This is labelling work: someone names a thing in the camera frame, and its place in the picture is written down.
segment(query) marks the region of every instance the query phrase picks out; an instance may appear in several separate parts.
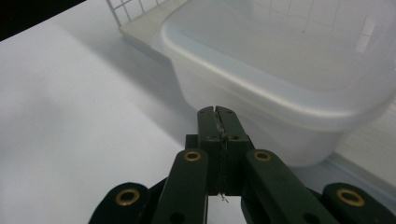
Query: white table surface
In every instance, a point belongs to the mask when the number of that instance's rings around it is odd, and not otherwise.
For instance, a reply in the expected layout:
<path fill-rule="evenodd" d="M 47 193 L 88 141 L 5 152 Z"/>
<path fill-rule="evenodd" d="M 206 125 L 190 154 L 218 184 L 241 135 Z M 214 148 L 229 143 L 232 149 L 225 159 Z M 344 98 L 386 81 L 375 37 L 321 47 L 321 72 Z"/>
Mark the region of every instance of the white table surface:
<path fill-rule="evenodd" d="M 88 223 L 109 190 L 165 178 L 196 111 L 173 71 L 122 40 L 104 0 L 89 0 L 0 42 L 0 223 Z M 394 195 L 325 161 L 295 169 Z M 244 223 L 239 200 L 210 198 L 208 223 Z"/>

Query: black bracket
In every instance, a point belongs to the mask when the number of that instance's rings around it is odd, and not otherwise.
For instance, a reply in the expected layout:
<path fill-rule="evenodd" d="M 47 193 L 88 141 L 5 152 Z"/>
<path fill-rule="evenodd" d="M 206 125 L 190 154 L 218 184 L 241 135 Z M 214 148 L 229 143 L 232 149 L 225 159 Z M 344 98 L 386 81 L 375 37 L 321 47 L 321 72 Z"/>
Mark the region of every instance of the black bracket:
<path fill-rule="evenodd" d="M 167 178 L 147 189 L 112 189 L 90 224 L 203 224 L 207 197 L 240 196 L 249 224 L 396 223 L 386 207 L 354 186 L 337 183 L 320 195 L 273 152 L 255 149 L 235 113 L 225 107 L 198 112 L 198 134 L 186 135 Z"/>

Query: screw hole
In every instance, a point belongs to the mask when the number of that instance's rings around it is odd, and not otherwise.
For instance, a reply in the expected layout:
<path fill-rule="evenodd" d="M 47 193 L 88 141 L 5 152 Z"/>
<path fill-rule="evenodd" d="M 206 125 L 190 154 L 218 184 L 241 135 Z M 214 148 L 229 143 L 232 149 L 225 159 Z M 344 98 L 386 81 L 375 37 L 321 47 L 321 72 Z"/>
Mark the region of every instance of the screw hole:
<path fill-rule="evenodd" d="M 258 151 L 254 153 L 254 157 L 259 161 L 270 161 L 271 155 L 268 152 Z"/>
<path fill-rule="evenodd" d="M 127 206 L 135 203 L 140 197 L 137 189 L 124 189 L 116 196 L 116 203 L 121 206 Z"/>
<path fill-rule="evenodd" d="M 365 205 L 364 199 L 354 190 L 339 189 L 336 194 L 341 201 L 351 206 L 362 207 Z"/>
<path fill-rule="evenodd" d="M 320 224 L 319 218 L 313 214 L 305 213 L 303 217 L 305 222 L 308 224 Z"/>
<path fill-rule="evenodd" d="M 184 159 L 186 161 L 198 161 L 201 159 L 201 154 L 196 151 L 190 151 L 184 154 Z"/>
<path fill-rule="evenodd" d="M 169 217 L 169 220 L 171 221 L 171 223 L 174 223 L 174 224 L 183 223 L 185 219 L 186 219 L 186 217 L 181 213 L 174 213 Z"/>

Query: plastic container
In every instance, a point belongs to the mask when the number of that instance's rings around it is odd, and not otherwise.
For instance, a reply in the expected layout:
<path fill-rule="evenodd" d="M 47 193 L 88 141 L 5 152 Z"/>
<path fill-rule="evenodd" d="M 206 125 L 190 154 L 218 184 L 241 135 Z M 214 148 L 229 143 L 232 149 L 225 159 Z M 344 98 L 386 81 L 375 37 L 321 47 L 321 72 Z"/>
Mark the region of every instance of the plastic container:
<path fill-rule="evenodd" d="M 396 91 L 396 3 L 190 0 L 152 47 L 193 107 L 230 107 L 256 147 L 289 165 L 324 160 Z"/>

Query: brass insert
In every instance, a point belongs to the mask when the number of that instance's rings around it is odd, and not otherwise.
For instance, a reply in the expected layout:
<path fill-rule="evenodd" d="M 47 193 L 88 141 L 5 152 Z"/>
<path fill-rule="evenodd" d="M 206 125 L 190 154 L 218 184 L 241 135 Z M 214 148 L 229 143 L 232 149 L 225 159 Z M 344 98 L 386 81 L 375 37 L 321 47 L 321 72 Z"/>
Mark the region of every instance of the brass insert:
<path fill-rule="evenodd" d="M 350 189 L 339 189 L 336 192 L 337 197 L 344 203 L 355 207 L 362 207 L 365 205 L 364 199 L 355 191 Z"/>
<path fill-rule="evenodd" d="M 184 159 L 186 161 L 198 161 L 201 159 L 201 154 L 199 154 L 196 151 L 189 151 L 186 154 L 184 154 Z"/>
<path fill-rule="evenodd" d="M 263 151 L 255 152 L 254 158 L 256 158 L 258 161 L 270 161 L 272 159 L 271 154 Z"/>
<path fill-rule="evenodd" d="M 123 189 L 117 194 L 116 203 L 121 206 L 127 206 L 135 203 L 140 197 L 137 189 Z"/>

